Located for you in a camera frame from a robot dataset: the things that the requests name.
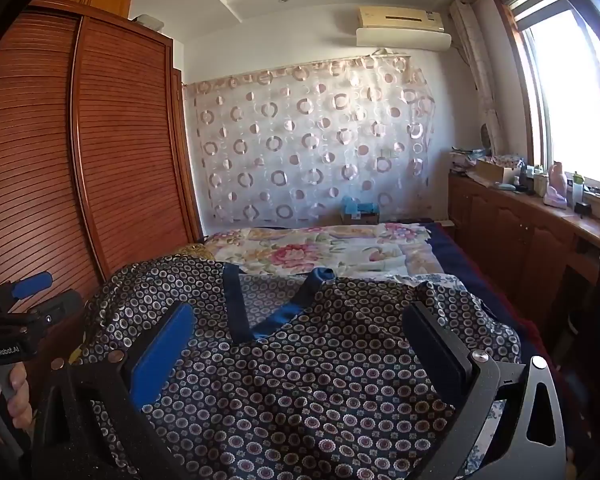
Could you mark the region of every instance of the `window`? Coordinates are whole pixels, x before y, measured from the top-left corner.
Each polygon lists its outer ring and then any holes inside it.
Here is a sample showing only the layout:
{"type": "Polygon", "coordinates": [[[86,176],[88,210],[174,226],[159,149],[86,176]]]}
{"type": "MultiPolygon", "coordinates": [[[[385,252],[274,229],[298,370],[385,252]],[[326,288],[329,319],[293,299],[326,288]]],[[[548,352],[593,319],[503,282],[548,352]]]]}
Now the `window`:
{"type": "Polygon", "coordinates": [[[528,99],[529,157],[600,188],[600,41],[567,0],[496,0],[528,99]]]}

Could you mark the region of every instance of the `window blind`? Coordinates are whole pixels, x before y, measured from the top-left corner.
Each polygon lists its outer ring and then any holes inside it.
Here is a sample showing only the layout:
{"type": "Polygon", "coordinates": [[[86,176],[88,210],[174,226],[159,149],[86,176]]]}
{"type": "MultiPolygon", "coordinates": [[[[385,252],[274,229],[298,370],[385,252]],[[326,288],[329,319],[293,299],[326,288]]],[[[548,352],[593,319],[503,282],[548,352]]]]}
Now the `window blind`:
{"type": "Polygon", "coordinates": [[[565,10],[573,10],[567,0],[504,0],[522,31],[565,10]]]}

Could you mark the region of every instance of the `curtain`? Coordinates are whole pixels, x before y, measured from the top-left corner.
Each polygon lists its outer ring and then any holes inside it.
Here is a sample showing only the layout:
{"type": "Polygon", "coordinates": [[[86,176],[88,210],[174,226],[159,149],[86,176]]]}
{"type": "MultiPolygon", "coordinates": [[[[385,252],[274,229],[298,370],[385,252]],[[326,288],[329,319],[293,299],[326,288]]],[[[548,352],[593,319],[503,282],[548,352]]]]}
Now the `curtain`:
{"type": "Polygon", "coordinates": [[[344,196],[378,203],[384,218],[426,215],[435,102],[409,57],[272,68],[189,90],[208,224],[334,223],[344,196]]]}
{"type": "Polygon", "coordinates": [[[468,59],[475,85],[478,89],[480,118],[485,124],[494,155],[506,152],[506,140],[500,127],[493,97],[493,73],[482,31],[471,5],[455,0],[449,9],[454,25],[458,30],[462,49],[468,59]]]}

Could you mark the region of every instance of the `logo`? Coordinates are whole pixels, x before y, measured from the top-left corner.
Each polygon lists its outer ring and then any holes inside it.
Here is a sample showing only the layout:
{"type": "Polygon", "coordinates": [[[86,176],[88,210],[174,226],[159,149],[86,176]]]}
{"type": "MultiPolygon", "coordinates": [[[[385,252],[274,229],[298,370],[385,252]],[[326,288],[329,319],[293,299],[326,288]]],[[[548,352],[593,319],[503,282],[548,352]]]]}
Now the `logo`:
{"type": "Polygon", "coordinates": [[[17,354],[20,351],[18,346],[10,346],[8,348],[0,348],[0,356],[17,354]]]}

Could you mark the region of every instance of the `wooden window frame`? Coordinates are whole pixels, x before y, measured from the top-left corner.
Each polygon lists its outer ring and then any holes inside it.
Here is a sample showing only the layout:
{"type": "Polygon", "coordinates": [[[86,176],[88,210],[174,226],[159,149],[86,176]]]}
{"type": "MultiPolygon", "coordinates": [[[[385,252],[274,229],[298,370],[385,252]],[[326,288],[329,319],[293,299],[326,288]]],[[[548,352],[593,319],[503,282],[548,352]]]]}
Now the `wooden window frame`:
{"type": "MultiPolygon", "coordinates": [[[[539,83],[536,54],[530,31],[519,30],[513,12],[504,0],[493,1],[507,31],[518,71],[525,113],[527,160],[529,164],[541,164],[544,168],[547,168],[553,162],[551,160],[550,123],[546,120],[548,110],[542,93],[542,87],[539,83]]],[[[598,60],[591,34],[583,17],[580,16],[577,10],[573,8],[571,10],[592,53],[593,62],[596,67],[598,89],[600,90],[600,61],[598,60]]]]}

